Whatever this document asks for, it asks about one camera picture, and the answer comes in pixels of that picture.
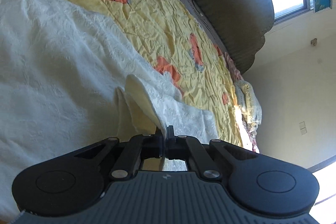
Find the white textured pants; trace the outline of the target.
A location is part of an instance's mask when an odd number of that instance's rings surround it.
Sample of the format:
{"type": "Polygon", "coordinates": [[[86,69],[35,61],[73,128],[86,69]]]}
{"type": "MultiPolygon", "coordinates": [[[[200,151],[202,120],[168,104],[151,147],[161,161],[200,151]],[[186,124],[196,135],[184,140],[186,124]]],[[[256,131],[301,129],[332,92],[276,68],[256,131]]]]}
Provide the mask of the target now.
{"type": "Polygon", "coordinates": [[[183,103],[111,18],[66,0],[1,0],[1,220],[19,214],[11,186],[27,167],[169,125],[218,137],[213,114],[183,103]]]}

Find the yellow carrot print quilt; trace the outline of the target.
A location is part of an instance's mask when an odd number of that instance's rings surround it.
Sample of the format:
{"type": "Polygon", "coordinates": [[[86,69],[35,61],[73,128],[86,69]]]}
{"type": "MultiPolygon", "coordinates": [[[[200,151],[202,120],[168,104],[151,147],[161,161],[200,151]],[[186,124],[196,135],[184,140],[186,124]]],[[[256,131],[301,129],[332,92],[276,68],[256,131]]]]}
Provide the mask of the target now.
{"type": "Polygon", "coordinates": [[[167,75],[188,105],[210,110],[219,137],[258,151],[222,52],[180,0],[67,0],[111,17],[134,49],[167,75]]]}

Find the striped grey pillow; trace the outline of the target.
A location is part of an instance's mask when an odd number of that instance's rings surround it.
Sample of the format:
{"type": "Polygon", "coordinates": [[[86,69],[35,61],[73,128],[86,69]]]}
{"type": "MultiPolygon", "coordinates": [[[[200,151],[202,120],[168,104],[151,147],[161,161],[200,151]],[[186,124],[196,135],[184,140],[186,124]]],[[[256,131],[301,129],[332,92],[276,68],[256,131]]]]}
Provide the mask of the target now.
{"type": "Polygon", "coordinates": [[[198,7],[198,5],[193,0],[180,1],[184,4],[189,13],[196,19],[200,27],[204,30],[213,44],[218,46],[222,52],[228,52],[218,33],[215,31],[213,25],[207,19],[203,11],[198,7]]]}

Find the folded cream blanket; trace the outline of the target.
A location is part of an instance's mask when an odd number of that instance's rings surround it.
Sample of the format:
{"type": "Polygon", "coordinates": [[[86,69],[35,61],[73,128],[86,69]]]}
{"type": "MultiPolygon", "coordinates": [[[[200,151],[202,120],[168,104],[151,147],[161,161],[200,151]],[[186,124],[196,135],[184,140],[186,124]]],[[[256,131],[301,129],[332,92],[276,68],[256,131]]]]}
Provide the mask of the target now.
{"type": "Polygon", "coordinates": [[[244,80],[234,83],[238,106],[246,121],[248,132],[257,131],[262,122],[262,108],[254,93],[252,85],[244,80]]]}

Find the pink cloth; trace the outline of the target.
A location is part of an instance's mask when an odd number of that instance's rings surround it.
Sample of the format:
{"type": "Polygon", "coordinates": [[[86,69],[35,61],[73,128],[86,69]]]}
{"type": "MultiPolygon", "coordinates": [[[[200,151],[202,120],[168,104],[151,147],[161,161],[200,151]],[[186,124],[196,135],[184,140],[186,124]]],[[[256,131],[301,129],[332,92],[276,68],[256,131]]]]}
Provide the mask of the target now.
{"type": "Polygon", "coordinates": [[[224,53],[224,58],[233,82],[244,80],[240,71],[236,68],[234,61],[227,52],[224,53]]]}

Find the white wall switch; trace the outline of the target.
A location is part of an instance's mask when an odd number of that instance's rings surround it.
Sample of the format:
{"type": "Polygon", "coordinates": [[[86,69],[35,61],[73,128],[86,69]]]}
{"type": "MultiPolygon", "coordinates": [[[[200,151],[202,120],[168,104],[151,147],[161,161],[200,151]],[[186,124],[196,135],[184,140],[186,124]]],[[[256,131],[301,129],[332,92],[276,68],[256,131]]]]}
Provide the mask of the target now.
{"type": "Polygon", "coordinates": [[[301,135],[307,134],[307,128],[306,128],[305,122],[299,123],[299,130],[300,130],[301,135]]]}

